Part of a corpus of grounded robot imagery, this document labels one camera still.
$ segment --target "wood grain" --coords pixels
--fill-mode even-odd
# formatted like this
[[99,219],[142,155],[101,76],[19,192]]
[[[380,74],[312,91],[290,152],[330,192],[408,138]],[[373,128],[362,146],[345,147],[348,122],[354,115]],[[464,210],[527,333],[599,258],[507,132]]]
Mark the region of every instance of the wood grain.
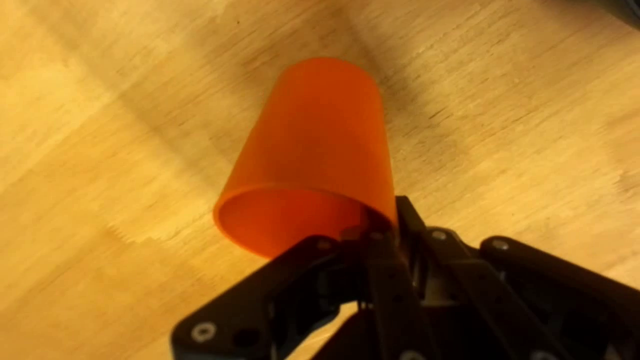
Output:
[[173,325],[265,262],[210,205],[311,56],[380,80],[429,222],[640,287],[640,33],[591,1],[5,0],[0,358],[170,358]]

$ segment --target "wooden surface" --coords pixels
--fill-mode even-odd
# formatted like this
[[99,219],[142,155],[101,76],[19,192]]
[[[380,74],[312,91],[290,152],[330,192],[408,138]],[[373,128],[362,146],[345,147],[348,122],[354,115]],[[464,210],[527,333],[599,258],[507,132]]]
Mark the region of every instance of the wooden surface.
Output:
[[210,208],[311,56],[380,80],[397,192],[431,223],[640,287],[640,33],[591,1],[3,0],[0,358],[170,358],[263,264]]

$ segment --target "wooden table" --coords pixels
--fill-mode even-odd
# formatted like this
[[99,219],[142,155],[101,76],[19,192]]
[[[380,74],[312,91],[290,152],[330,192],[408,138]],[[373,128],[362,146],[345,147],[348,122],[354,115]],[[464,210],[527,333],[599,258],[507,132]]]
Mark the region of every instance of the wooden table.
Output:
[[311,56],[380,80],[397,192],[431,223],[640,287],[640,33],[591,1],[5,0],[0,358],[170,358],[265,264],[210,208]]

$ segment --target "orange plastic cup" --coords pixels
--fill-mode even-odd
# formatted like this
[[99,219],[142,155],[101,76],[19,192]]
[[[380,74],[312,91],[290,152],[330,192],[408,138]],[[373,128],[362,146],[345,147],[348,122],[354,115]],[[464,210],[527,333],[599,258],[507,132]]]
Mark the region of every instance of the orange plastic cup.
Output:
[[214,219],[231,240],[268,258],[312,234],[346,240],[393,232],[397,204],[377,81],[335,58],[288,67]]

